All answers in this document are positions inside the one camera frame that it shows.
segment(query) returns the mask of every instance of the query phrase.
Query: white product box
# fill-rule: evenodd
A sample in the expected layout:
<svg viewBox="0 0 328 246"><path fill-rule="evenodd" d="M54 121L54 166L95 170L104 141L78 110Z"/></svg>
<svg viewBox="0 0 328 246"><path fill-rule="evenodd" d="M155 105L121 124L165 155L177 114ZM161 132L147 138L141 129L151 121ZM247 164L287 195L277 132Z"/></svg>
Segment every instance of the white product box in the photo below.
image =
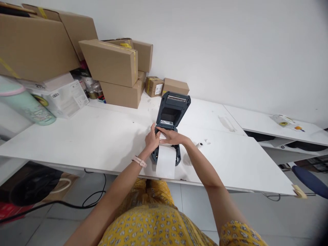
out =
<svg viewBox="0 0 328 246"><path fill-rule="evenodd" d="M291 128L294 129L296 126L299 126L295 121L293 121L291 118L288 118L285 115L282 114L275 114L270 117L273 119L278 125L284 127L284 128Z"/></svg>
<svg viewBox="0 0 328 246"><path fill-rule="evenodd" d="M33 82L29 80L18 80L27 89L37 89L42 91L53 91L74 81L70 73L66 73L44 82Z"/></svg>
<svg viewBox="0 0 328 246"><path fill-rule="evenodd" d="M57 118L69 119L89 102L78 80L51 92L27 90Z"/></svg>

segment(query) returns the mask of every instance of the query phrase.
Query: chair seat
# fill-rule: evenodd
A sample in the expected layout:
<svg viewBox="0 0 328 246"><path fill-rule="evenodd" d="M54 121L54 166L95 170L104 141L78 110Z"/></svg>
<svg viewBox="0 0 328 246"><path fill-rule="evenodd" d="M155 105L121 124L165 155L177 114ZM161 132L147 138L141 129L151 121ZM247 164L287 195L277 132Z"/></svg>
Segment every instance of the chair seat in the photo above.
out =
<svg viewBox="0 0 328 246"><path fill-rule="evenodd" d="M328 186L308 170L299 166L293 166L292 171L296 177L317 195L328 199Z"/></svg>

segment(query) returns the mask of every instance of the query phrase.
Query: printer lid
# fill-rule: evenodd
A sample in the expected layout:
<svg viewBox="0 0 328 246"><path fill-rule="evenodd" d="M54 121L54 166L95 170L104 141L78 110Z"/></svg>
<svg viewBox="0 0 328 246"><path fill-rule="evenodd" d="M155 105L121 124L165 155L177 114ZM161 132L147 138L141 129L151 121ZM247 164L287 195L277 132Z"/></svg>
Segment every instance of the printer lid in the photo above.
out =
<svg viewBox="0 0 328 246"><path fill-rule="evenodd" d="M174 129L185 115L190 103L191 98L188 95L166 92L162 96L156 123Z"/></svg>

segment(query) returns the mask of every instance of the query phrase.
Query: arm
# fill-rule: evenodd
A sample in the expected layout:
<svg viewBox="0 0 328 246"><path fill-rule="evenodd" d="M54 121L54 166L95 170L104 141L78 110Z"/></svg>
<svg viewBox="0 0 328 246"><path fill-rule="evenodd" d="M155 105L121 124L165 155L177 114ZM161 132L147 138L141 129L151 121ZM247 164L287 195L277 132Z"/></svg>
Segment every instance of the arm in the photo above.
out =
<svg viewBox="0 0 328 246"><path fill-rule="evenodd" d="M207 191L218 233L220 233L221 227L231 220L248 224L243 214L232 201L229 192L213 166L193 142L188 137L175 131L168 131L160 127L157 129L166 135L166 139L160 141L161 144L182 144L186 148L192 165Z"/></svg>
<svg viewBox="0 0 328 246"><path fill-rule="evenodd" d="M155 124L151 126L150 133L145 138L145 149L138 155L144 161L157 148L160 141L160 132L155 135L154 126ZM141 169L142 167L137 162L132 161L120 173L88 217L71 235L65 246L98 245L105 230L114 221L116 210L130 192Z"/></svg>

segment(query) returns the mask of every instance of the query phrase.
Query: person's left hand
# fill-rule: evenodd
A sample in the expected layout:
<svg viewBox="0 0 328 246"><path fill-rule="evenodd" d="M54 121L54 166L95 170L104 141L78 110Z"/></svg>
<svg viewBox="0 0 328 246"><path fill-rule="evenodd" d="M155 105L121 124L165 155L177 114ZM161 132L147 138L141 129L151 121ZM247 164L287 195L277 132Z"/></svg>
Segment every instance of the person's left hand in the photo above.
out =
<svg viewBox="0 0 328 246"><path fill-rule="evenodd" d="M153 152L158 147L160 143L160 134L161 134L160 131L158 131L158 133L155 134L155 123L153 123L150 127L150 132L145 138L145 142L146 142L145 149L147 149L150 153Z"/></svg>

